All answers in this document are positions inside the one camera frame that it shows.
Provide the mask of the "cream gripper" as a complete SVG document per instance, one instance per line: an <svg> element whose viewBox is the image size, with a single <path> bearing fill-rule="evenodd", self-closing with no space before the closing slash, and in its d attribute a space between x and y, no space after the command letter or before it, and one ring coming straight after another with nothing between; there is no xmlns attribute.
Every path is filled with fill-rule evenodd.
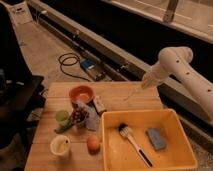
<svg viewBox="0 0 213 171"><path fill-rule="evenodd" d="M141 87L146 89L148 87L157 86L159 84L159 80L152 72L147 72L143 75Z"/></svg>

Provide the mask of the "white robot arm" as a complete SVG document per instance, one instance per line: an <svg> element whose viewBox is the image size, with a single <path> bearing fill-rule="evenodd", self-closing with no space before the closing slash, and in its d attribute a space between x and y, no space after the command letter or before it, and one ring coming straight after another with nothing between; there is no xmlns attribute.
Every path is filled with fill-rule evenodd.
<svg viewBox="0 0 213 171"><path fill-rule="evenodd" d="M163 48L158 54L158 61L142 77L141 87L161 85L170 75L174 75L213 118L213 83L190 66L192 59L193 51L189 47Z"/></svg>

